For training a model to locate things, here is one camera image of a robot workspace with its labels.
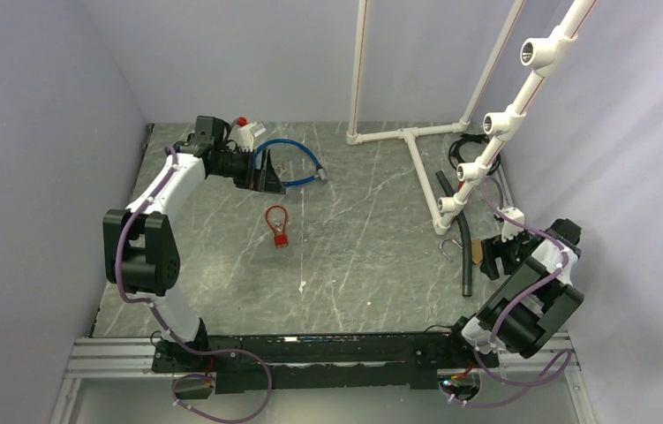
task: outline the red handle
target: red handle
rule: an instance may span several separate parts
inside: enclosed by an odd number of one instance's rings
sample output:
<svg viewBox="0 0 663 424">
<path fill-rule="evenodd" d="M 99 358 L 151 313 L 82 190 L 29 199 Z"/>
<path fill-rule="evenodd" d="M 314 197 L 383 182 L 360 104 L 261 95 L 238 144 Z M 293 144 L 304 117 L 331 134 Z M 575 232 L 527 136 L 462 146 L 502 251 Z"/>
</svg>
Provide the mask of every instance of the red handle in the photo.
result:
<svg viewBox="0 0 663 424">
<path fill-rule="evenodd" d="M 268 213 L 271 212 L 272 209 L 279 208 L 284 212 L 284 223 L 282 224 L 282 230 L 279 231 L 278 228 L 274 227 L 273 224 L 268 220 Z M 280 234 L 284 234 L 285 231 L 287 231 L 287 219 L 290 217 L 290 214 L 287 213 L 287 209 L 284 208 L 282 205 L 274 205 L 266 209 L 266 214 L 264 215 L 266 218 L 266 224 L 268 224 L 268 228 L 271 229 L 271 232 L 274 233 L 275 236 L 278 236 Z"/>
</svg>

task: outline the gray marble surface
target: gray marble surface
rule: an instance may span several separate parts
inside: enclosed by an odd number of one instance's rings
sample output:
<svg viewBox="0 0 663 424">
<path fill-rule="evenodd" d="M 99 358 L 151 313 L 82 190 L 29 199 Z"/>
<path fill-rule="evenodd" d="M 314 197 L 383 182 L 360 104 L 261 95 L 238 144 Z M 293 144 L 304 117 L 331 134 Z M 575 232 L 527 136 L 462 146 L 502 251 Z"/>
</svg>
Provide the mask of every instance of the gray marble surface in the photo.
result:
<svg viewBox="0 0 663 424">
<path fill-rule="evenodd" d="M 431 123 L 360 123 L 361 133 Z M 448 261 L 438 249 L 425 198 L 406 145 L 385 140 L 349 146 L 345 123 L 268 123 L 269 138 L 305 143 L 328 171 L 285 195 L 238 190 L 210 177 L 174 222 L 182 268 L 178 285 L 211 334 L 320 333 L 419 330 L 474 313 L 498 287 L 474 272 L 474 296 L 461 296 L 460 252 Z M 162 148 L 184 140 L 192 124 L 154 127 L 132 194 L 138 196 L 164 163 Z M 436 197 L 434 177 L 446 171 L 457 134 L 418 138 Z M 271 147 L 282 179 L 311 175 L 310 160 L 294 147 Z M 464 149 L 467 159 L 480 146 Z M 264 212 L 281 204 L 290 213 L 290 246 L 274 247 Z M 466 215 L 475 239 L 493 236 L 497 223 L 479 196 Z M 458 229 L 448 234 L 458 238 Z M 146 307 L 124 305 L 108 284 L 95 337 L 148 336 L 156 324 Z"/>
</svg>

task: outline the black tube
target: black tube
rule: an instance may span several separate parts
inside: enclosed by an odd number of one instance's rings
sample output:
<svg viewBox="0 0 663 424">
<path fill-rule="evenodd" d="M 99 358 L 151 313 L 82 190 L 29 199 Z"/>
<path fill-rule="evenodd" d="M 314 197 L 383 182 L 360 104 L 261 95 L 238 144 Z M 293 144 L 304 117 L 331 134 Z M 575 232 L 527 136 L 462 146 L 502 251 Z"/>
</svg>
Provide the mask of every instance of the black tube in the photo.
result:
<svg viewBox="0 0 663 424">
<path fill-rule="evenodd" d="M 446 178 L 446 174 L 442 170 L 435 172 L 435 177 L 441 183 L 443 192 L 447 196 L 453 196 L 456 191 Z M 462 272 L 461 272 L 461 295 L 465 298 L 471 297 L 472 288 L 472 267 L 471 261 L 471 232 L 469 231 L 469 223 L 466 221 L 466 215 L 463 211 L 456 216 L 456 223 L 458 223 L 458 230 L 461 232 L 461 254 L 462 254 Z"/>
</svg>

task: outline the pipe joint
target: pipe joint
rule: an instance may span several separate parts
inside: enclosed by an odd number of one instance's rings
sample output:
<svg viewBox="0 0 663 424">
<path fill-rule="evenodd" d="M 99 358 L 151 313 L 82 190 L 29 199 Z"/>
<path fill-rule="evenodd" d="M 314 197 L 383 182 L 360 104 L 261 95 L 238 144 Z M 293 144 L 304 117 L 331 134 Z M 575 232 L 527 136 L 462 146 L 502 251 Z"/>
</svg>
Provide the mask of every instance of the pipe joint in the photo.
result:
<svg viewBox="0 0 663 424">
<path fill-rule="evenodd" d="M 362 144 L 362 134 L 359 132 L 356 134 L 350 134 L 347 132 L 347 144 L 354 146 L 356 144 Z"/>
<path fill-rule="evenodd" d="M 526 114 L 518 114 L 513 104 L 509 104 L 504 112 L 492 112 L 485 115 L 482 128 L 489 137 L 496 137 L 501 141 L 508 141 L 521 126 Z"/>
<path fill-rule="evenodd" d="M 487 175 L 489 168 L 477 160 L 476 162 L 459 163 L 456 167 L 456 176 L 459 181 L 481 181 Z"/>
<path fill-rule="evenodd" d="M 438 210 L 442 214 L 447 214 L 448 212 L 454 212 L 458 208 L 463 208 L 466 205 L 465 201 L 459 201 L 456 196 L 452 197 L 441 197 L 438 199 Z"/>
<path fill-rule="evenodd" d="M 538 76 L 546 78 L 568 54 L 577 38 L 566 38 L 559 26 L 547 38 L 530 38 L 521 46 L 521 64 L 532 67 Z"/>
</svg>

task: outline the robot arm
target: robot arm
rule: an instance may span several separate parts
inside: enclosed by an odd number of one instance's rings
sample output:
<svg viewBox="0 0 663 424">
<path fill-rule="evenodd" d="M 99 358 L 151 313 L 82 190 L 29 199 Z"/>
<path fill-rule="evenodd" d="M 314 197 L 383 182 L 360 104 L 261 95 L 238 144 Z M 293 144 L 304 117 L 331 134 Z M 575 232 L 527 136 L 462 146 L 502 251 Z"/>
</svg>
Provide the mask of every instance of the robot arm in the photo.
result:
<svg viewBox="0 0 663 424">
<path fill-rule="evenodd" d="M 576 246 L 581 228 L 569 219 L 558 219 L 545 231 L 559 242 L 562 250 L 548 239 L 521 231 L 511 240 L 501 235 L 482 241 L 485 258 L 480 266 L 491 279 L 499 277 L 496 260 L 501 259 L 509 275 L 505 283 L 471 318 L 462 317 L 452 334 L 464 348 L 490 351 L 500 347 L 530 358 L 557 332 L 580 307 L 584 295 L 570 281 L 570 270 L 581 255 Z M 549 278 L 562 254 L 567 264 L 546 284 L 532 290 L 539 281 Z M 485 343 L 498 325 L 500 315 L 511 302 L 512 307 L 497 330 L 493 344 Z"/>
<path fill-rule="evenodd" d="M 229 149 L 224 134 L 229 124 L 214 117 L 198 117 L 187 141 L 173 146 L 167 161 L 144 193 L 126 209 L 112 209 L 103 219 L 105 270 L 116 282 L 118 243 L 126 223 L 133 219 L 123 245 L 120 263 L 124 291 L 132 299 L 149 299 L 163 320 L 187 344 L 206 350 L 206 328 L 176 286 L 180 257 L 170 223 L 185 200 L 210 175 L 232 178 L 235 186 L 266 193 L 284 193 L 271 156 L 264 151 L 254 169 L 252 150 Z M 131 241 L 143 236 L 143 244 Z M 169 333 L 163 335 L 170 342 Z"/>
</svg>

